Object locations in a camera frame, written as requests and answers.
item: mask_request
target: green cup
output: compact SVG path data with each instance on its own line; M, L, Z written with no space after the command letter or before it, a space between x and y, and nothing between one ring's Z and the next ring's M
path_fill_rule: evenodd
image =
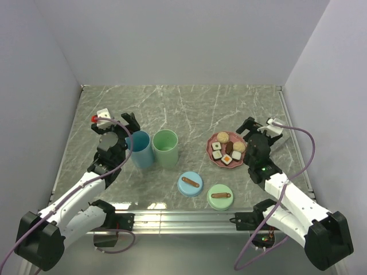
M162 167L173 167L178 162L178 137L171 130L160 130L153 137L155 160Z

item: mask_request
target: green lid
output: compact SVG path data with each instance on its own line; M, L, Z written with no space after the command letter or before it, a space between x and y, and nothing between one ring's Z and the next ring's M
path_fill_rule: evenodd
M231 197L230 198L219 198L219 199L212 198L212 194L216 194L216 193L230 193ZM216 184L212 188L209 189L207 199L208 199L210 206L212 206L215 210L226 210L233 203L233 192L227 185Z

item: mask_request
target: brown lid handle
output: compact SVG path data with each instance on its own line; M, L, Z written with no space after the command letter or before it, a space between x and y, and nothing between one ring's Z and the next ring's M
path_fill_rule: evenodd
M186 182L186 183L188 183L188 184L190 184L190 185L192 185L192 186L194 186L194 187L196 187L196 188L199 188L199 187L200 187L200 185L199 185L197 182L194 182L193 180L188 179L188 178L187 178L187 177L185 177L185 176L183 176L183 177L182 177L182 181L183 181L183 182Z
M219 198L230 198L232 195L230 193L214 193L212 194L213 199L219 199Z

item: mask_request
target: marble table surface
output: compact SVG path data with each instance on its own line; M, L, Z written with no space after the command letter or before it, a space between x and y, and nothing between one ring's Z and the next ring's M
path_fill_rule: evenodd
M271 116L286 121L276 86L141 85L84 87L53 200L71 188L91 164L99 136L90 129L90 118L103 108L115 117L134 112L142 130L151 136L160 129L171 129L179 138L179 161L174 168L154 163L139 170L130 160L123 166L117 180L97 197L117 209L207 209L206 193L218 183L232 189L232 208L252 207L271 197L250 180L247 166L226 169L212 163L206 142L216 132L235 132L248 116L262 124ZM285 130L283 135L273 145L271 158L291 175L300 170L300 162L290 132ZM195 198L177 189L178 177L186 171L199 173L204 181L202 193ZM309 191L303 175L294 183Z

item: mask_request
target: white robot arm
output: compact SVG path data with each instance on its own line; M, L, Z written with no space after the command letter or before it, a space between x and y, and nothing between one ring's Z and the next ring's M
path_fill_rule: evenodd
M354 251L347 220L340 212L331 213L310 199L274 164L270 147L282 137L282 128L287 127L276 119L268 119L267 124L262 126L249 117L236 132L249 131L244 136L247 142L244 163L252 181L277 200L286 187L281 200L286 209L279 206L273 212L276 202L268 199L255 205L250 215L236 213L235 221L241 220L245 225L242 230L253 230L251 225L256 228L266 219L268 226L296 240L314 266L325 270Z
M120 229L132 230L134 223L125 221L121 215L117 216L112 205L101 200L92 202L119 175L120 167L126 161L125 138L128 136L122 127L111 122L111 119L115 120L107 109L98 111L97 117L101 120L93 117L91 128L101 137L97 153L87 172L57 201L38 214L26 213L20 221L17 241L24 238L25 234L29 235L19 243L14 252L43 271L54 267L70 244L97 227L115 229L119 225ZM128 122L128 125L118 122L126 131L133 133L140 130L133 113L123 113L121 117ZM32 229L43 219L39 227Z

